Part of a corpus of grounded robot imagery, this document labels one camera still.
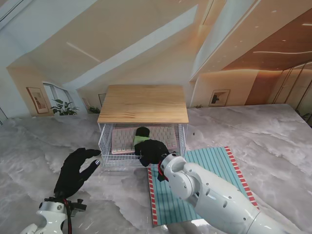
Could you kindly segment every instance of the wooden tabletop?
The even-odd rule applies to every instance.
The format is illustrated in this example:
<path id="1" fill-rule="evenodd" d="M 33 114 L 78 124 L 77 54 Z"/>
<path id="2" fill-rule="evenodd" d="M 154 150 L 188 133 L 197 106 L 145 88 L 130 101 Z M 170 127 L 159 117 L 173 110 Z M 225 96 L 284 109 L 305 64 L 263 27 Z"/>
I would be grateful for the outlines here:
<path id="1" fill-rule="evenodd" d="M 98 123 L 188 123 L 179 85 L 110 85 Z"/>

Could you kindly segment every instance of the cable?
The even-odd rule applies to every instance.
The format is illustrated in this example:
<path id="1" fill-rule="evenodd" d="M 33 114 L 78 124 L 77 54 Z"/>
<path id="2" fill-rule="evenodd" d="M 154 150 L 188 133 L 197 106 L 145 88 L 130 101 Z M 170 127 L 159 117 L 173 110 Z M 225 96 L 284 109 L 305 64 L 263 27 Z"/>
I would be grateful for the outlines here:
<path id="1" fill-rule="evenodd" d="M 67 225 L 68 225 L 68 234 L 72 234 L 72 219 L 70 216 L 70 207 L 68 205 L 68 201 L 64 198 L 63 199 L 65 207 L 66 207 L 66 213 L 67 213 Z"/>
<path id="2" fill-rule="evenodd" d="M 158 163 L 158 173 L 159 173 L 161 176 L 163 176 L 164 179 L 165 179 L 166 181 L 169 181 L 168 178 L 164 175 L 163 171 L 160 169 L 161 163 L 162 163 L 162 161 L 160 161 L 160 162 Z"/>

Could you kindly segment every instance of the gray marble floor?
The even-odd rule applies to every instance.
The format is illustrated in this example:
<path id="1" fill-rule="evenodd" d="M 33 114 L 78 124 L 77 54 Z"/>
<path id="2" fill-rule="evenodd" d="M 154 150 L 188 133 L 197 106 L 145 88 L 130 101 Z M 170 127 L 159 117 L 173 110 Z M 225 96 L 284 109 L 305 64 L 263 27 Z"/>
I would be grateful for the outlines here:
<path id="1" fill-rule="evenodd" d="M 188 114 L 187 149 L 229 146 L 261 211 L 312 234 L 312 129 L 291 107 L 201 108 Z M 0 127 L 0 233 L 38 223 L 35 212 L 53 194 L 65 158 L 78 147 L 98 148 L 99 136 L 97 115 L 7 120 Z M 144 168 L 98 168 L 71 197 L 88 205 L 73 218 L 73 233 L 222 234 L 204 220 L 152 228 L 146 175 Z"/>

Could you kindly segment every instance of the wire basket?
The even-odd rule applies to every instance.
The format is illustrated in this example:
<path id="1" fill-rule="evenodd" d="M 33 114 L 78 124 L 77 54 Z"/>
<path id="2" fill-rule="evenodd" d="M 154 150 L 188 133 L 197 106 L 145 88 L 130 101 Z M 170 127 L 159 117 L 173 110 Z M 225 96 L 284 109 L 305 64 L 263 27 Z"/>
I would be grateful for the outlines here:
<path id="1" fill-rule="evenodd" d="M 100 124 L 101 137 L 99 140 L 99 148 L 101 149 L 103 166 L 108 171 L 124 171 L 127 168 L 137 168 L 143 167 L 139 161 L 140 156 L 135 155 L 134 153 L 130 154 L 112 154 L 112 134 L 113 130 L 117 128 L 133 128 L 133 127 L 169 127 L 174 126 L 175 137 L 177 141 L 177 150 L 176 152 L 184 156 L 185 153 L 185 134 L 184 126 L 182 124 L 113 124 L 106 123 Z"/>

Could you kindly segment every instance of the red and white border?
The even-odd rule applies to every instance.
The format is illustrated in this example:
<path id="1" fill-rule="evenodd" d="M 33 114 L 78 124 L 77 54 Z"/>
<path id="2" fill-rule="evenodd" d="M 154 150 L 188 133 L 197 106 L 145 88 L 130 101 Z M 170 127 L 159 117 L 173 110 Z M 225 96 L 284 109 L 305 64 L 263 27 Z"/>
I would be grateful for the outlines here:
<path id="1" fill-rule="evenodd" d="M 151 203 L 152 203 L 153 225 L 158 225 L 151 167 L 147 169 L 147 172 L 148 172 L 148 184 L 150 186 L 150 195 L 151 195 Z"/>
<path id="2" fill-rule="evenodd" d="M 230 158 L 230 160 L 231 160 L 231 163 L 232 163 L 233 166 L 234 166 L 234 169 L 235 169 L 235 171 L 236 171 L 236 173 L 237 173 L 237 175 L 238 175 L 238 178 L 240 179 L 240 182 L 242 183 L 242 186 L 244 187 L 244 189 L 245 189 L 245 191 L 246 191 L 246 193 L 247 193 L 247 196 L 248 196 L 250 202 L 251 202 L 254 206 L 256 206 L 256 207 L 258 208 L 258 210 L 259 210 L 258 204 L 257 204 L 257 202 L 255 201 L 255 198 L 254 198 L 254 196 L 253 196 L 253 193 L 250 191 L 250 188 L 249 188 L 249 186 L 248 186 L 248 184 L 247 184 L 247 182 L 246 182 L 246 180 L 245 180 L 245 178 L 244 178 L 242 172 L 240 171 L 240 168 L 238 167 L 238 164 L 237 164 L 237 162 L 236 162 L 236 160 L 235 160 L 235 158 L 234 158 L 234 155 L 232 154 L 230 148 L 229 148 L 228 146 L 225 146 L 224 149 L 225 149 L 226 152 L 228 153 L 228 156 L 229 156 L 229 158 Z"/>

